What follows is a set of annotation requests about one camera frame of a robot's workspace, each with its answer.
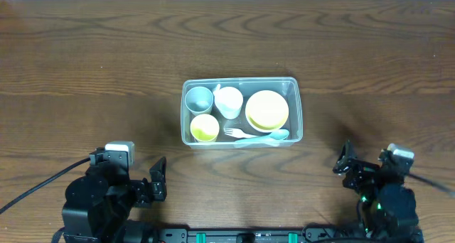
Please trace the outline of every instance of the green connector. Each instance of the green connector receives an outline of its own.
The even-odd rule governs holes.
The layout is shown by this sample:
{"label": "green connector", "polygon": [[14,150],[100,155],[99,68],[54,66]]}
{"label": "green connector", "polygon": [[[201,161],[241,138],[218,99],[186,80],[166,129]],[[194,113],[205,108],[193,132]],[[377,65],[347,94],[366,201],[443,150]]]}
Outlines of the green connector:
{"label": "green connector", "polygon": [[288,243],[298,243],[299,236],[297,233],[289,233],[288,234]]}
{"label": "green connector", "polygon": [[205,243],[205,233],[196,234],[196,243]]}

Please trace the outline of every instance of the white cup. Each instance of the white cup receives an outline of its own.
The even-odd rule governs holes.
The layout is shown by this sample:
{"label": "white cup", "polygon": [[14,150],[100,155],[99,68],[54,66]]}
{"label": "white cup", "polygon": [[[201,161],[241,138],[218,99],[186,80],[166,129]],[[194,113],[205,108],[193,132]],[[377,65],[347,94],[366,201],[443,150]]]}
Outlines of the white cup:
{"label": "white cup", "polygon": [[235,119],[242,110],[243,95],[235,87],[224,87],[220,85],[213,90],[215,105],[226,119]]}

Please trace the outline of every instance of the gray cup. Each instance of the gray cup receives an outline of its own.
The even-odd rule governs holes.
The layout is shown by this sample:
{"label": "gray cup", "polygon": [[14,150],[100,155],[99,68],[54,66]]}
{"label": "gray cup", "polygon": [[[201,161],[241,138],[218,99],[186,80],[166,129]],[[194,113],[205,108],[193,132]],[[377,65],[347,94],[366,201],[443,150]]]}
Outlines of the gray cup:
{"label": "gray cup", "polygon": [[207,87],[194,87],[186,93],[185,105],[194,116],[210,114],[213,107],[213,93]]}

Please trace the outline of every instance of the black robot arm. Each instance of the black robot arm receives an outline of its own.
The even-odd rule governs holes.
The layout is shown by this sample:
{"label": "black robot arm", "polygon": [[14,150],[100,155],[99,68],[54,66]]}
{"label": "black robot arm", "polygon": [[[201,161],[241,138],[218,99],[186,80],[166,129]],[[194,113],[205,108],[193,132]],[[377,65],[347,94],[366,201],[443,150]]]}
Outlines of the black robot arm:
{"label": "black robot arm", "polygon": [[343,186],[360,196],[358,213],[365,236],[377,240],[423,242],[417,227],[414,192],[403,186],[405,176],[414,163],[414,153],[408,148],[390,144],[380,153],[382,166],[359,161],[350,141],[347,141],[333,172],[345,174]]}
{"label": "black robot arm", "polygon": [[150,168],[147,179],[130,180],[134,144],[116,141],[97,148],[90,155],[85,176],[66,189],[63,206],[66,242],[127,242],[153,238],[146,225],[128,227],[125,223],[133,207],[151,207],[166,199],[166,158]]}

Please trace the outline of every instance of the yellow cup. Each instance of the yellow cup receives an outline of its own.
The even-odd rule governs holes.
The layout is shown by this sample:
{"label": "yellow cup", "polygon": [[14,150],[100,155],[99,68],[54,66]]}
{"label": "yellow cup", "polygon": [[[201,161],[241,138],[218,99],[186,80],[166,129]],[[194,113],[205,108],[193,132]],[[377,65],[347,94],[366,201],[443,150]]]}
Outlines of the yellow cup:
{"label": "yellow cup", "polygon": [[190,131],[198,142],[213,142],[220,132],[220,125],[214,116],[201,114],[194,117]]}

